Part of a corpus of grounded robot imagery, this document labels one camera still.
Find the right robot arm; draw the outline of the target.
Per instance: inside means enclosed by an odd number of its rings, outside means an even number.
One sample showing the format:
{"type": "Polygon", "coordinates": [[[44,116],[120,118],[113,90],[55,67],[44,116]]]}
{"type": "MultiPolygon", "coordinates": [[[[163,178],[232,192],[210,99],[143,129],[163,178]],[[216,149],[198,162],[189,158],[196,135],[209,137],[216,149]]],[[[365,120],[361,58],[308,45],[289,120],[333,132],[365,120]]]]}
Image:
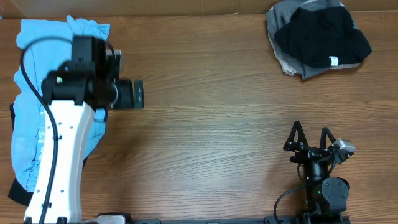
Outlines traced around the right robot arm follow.
{"type": "Polygon", "coordinates": [[[311,147],[299,121],[295,121],[284,144],[285,151],[295,154],[290,158],[292,163],[302,168],[298,176],[302,185],[284,192],[274,204],[274,218],[277,223],[277,205],[286,195],[303,189],[305,191],[306,208],[297,212],[290,223],[349,223],[346,201],[349,197],[350,185],[341,177],[332,177],[337,164],[349,159],[356,147],[349,140],[335,138],[331,131],[324,127],[321,131],[320,145],[311,147]]]}

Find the black t-shirt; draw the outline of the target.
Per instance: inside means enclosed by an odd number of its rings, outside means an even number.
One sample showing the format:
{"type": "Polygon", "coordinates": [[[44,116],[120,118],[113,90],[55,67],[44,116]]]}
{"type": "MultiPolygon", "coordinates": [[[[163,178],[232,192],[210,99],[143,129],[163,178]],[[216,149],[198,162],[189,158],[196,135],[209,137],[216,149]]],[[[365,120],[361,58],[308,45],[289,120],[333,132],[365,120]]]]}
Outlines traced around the black t-shirt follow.
{"type": "Polygon", "coordinates": [[[361,63],[372,52],[343,6],[316,11],[299,7],[274,38],[285,53],[313,68],[361,63]]]}

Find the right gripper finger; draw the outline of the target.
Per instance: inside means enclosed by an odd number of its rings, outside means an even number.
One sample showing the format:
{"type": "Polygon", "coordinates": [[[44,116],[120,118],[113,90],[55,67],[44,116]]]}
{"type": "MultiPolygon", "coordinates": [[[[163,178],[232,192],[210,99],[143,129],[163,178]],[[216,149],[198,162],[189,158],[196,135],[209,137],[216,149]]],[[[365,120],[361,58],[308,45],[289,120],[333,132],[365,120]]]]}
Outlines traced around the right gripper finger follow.
{"type": "Polygon", "coordinates": [[[336,141],[335,137],[332,135],[328,127],[322,128],[321,138],[320,138],[320,149],[326,149],[326,138],[329,138],[332,144],[336,141]]]}
{"type": "Polygon", "coordinates": [[[308,147],[308,142],[300,121],[295,121],[291,132],[283,146],[285,151],[302,151],[308,147]]]}

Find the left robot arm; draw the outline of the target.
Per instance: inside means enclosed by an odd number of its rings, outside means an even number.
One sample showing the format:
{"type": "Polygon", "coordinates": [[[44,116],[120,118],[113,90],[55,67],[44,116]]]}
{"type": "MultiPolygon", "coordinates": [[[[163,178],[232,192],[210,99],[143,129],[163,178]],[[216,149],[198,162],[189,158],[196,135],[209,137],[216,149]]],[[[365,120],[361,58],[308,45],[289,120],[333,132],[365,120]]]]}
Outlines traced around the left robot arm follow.
{"type": "Polygon", "coordinates": [[[45,139],[34,194],[24,223],[82,223],[81,173],[90,126],[98,108],[143,109],[141,80],[120,79],[121,57],[109,42],[76,35],[70,60],[48,73],[42,91],[45,139]]]}

